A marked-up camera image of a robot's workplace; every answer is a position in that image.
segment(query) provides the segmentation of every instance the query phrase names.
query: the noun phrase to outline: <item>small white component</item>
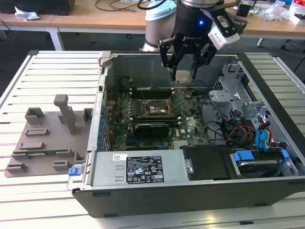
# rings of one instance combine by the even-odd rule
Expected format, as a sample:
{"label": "small white component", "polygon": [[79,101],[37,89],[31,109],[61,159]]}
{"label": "small white component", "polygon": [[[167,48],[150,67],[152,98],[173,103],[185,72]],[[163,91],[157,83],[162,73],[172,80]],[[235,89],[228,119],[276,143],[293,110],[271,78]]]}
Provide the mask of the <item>small white component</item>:
{"label": "small white component", "polygon": [[175,140],[173,141],[173,148],[180,149],[181,146],[187,146],[189,142],[187,140]]}
{"label": "small white component", "polygon": [[230,37],[224,37],[217,26],[214,26],[208,34],[210,40],[213,42],[217,50],[222,49],[223,47],[233,44],[234,42],[240,39],[238,33]]}

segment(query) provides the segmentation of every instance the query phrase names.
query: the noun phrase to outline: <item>desk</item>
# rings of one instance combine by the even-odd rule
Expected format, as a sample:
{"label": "desk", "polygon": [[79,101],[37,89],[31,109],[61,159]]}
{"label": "desk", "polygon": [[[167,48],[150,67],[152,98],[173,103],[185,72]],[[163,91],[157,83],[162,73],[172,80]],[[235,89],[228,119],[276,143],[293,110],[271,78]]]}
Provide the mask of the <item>desk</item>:
{"label": "desk", "polygon": [[305,225],[305,192],[293,194],[269,207],[94,219],[67,190],[68,175],[6,178],[4,170],[24,128],[28,107],[40,107],[44,112],[59,111],[53,99],[62,93],[73,98],[69,105],[74,111],[93,107],[100,73],[97,67],[78,69],[73,63],[98,64],[98,54],[44,51],[27,56],[0,98],[1,229],[24,228],[24,225],[33,229],[146,229],[149,225],[153,228],[239,229],[240,221],[245,220],[254,223],[243,227],[247,229]]}
{"label": "desk", "polygon": [[[96,32],[145,34],[145,11],[106,12],[95,8],[96,0],[76,0],[69,16],[40,15],[38,20],[24,22],[10,14],[0,14],[0,18],[12,30],[47,31],[51,34],[55,50],[64,50],[60,32]],[[110,9],[109,0],[102,0],[99,7]],[[116,3],[126,7],[128,3]],[[235,15],[236,11],[227,9]],[[289,20],[263,21],[258,14],[242,18],[249,21],[242,37],[305,40],[305,26],[294,25]],[[7,30],[0,24],[0,30]]]}

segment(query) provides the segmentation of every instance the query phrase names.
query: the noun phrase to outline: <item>slatted metal surface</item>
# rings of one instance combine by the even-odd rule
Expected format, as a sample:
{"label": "slatted metal surface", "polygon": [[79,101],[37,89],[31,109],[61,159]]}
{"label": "slatted metal surface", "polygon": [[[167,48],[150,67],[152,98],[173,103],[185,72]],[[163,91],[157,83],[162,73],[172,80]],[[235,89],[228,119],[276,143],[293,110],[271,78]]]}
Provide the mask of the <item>slatted metal surface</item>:
{"label": "slatted metal surface", "polygon": [[[239,221],[253,221],[244,228],[301,228],[305,225],[305,192],[294,194],[270,207],[235,208],[210,211],[117,217],[91,218],[67,190],[67,175],[6,178],[4,169],[25,125],[24,113],[29,106],[43,111],[57,111],[51,97],[68,94],[74,110],[93,106],[98,73],[87,69],[82,74],[52,72],[49,64],[96,64],[98,52],[40,52],[28,57],[0,99],[0,228],[240,228]],[[46,64],[40,69],[35,64]]]}
{"label": "slatted metal surface", "polygon": [[[247,56],[305,136],[304,85],[280,59],[268,53],[250,53]],[[249,87],[257,100],[261,101],[261,97],[251,83]]]}

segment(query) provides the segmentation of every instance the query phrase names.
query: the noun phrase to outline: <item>motherboard chip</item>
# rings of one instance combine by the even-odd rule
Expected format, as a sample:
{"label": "motherboard chip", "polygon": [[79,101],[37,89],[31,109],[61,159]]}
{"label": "motherboard chip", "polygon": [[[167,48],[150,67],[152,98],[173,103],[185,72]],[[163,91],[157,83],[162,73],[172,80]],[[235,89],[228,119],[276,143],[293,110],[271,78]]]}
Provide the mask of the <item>motherboard chip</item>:
{"label": "motherboard chip", "polygon": [[174,114],[171,112],[172,104],[170,100],[149,100],[146,103],[146,114],[152,116],[171,117]]}

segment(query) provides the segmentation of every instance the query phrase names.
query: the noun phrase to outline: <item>cable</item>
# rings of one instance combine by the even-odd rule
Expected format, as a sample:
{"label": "cable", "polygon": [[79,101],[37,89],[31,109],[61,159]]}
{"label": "cable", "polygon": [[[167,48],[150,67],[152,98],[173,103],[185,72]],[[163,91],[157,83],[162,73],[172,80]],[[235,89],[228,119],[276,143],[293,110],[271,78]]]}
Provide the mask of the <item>cable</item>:
{"label": "cable", "polygon": [[19,60],[19,61],[23,61],[22,59],[18,58],[17,56],[15,56],[14,52],[13,52],[13,45],[14,45],[14,40],[15,40],[15,35],[16,35],[16,32],[13,34],[13,40],[10,44],[10,52],[11,54],[13,55],[13,57],[16,59],[16,60]]}
{"label": "cable", "polygon": [[133,6],[138,5],[138,4],[134,4],[134,5],[131,5],[131,6],[124,7],[124,8],[117,8],[117,7],[112,6],[113,3],[120,1],[120,0],[116,0],[116,1],[113,1],[113,2],[110,3],[110,7],[111,7],[111,8],[116,8],[116,9],[114,9],[114,10],[108,10],[108,9],[103,9],[103,8],[100,8],[100,7],[97,6],[97,4],[98,4],[100,1],[101,1],[101,0],[98,0],[98,1],[95,3],[95,7],[98,8],[99,10],[107,11],[107,12],[121,11],[121,10],[125,10],[125,9],[130,8],[130,7],[133,7]]}
{"label": "cable", "polygon": [[141,4],[143,3],[144,0],[139,0],[137,3],[137,6],[139,9],[141,10],[152,10],[155,9],[159,6],[161,6],[163,3],[165,3],[166,0],[162,0],[160,3],[158,3],[157,5],[151,6],[151,7],[142,7]]}
{"label": "cable", "polygon": [[303,41],[303,42],[294,42],[293,40],[290,40],[290,39],[289,39],[289,41],[293,42],[293,43],[296,43],[296,44],[304,44],[305,43],[305,41]]}
{"label": "cable", "polygon": [[118,7],[116,7],[116,6],[113,6],[112,4],[114,4],[115,2],[118,2],[118,1],[113,1],[113,2],[111,2],[110,4],[109,4],[109,6],[111,7],[111,9],[114,9],[114,10],[121,10],[121,11],[127,11],[127,12],[135,12],[135,9],[129,9],[129,8],[127,8],[127,9],[121,9],[121,8],[118,8]]}
{"label": "cable", "polygon": [[294,73],[296,72],[296,70],[298,69],[298,67],[301,65],[301,63],[305,60],[305,57],[300,61],[300,63],[295,67],[294,69]]}
{"label": "cable", "polygon": [[[2,24],[9,30],[9,31],[12,31],[1,19],[0,19],[0,21],[2,22]],[[29,49],[29,47],[27,46],[27,44],[23,41],[23,40],[21,40],[16,34],[15,34],[15,36],[16,36],[16,38],[19,40],[19,41],[21,41],[28,49]]]}
{"label": "cable", "polygon": [[288,43],[289,43],[292,47],[295,47],[296,49],[300,49],[300,48],[294,46],[293,44],[291,44],[290,41],[288,41]]}

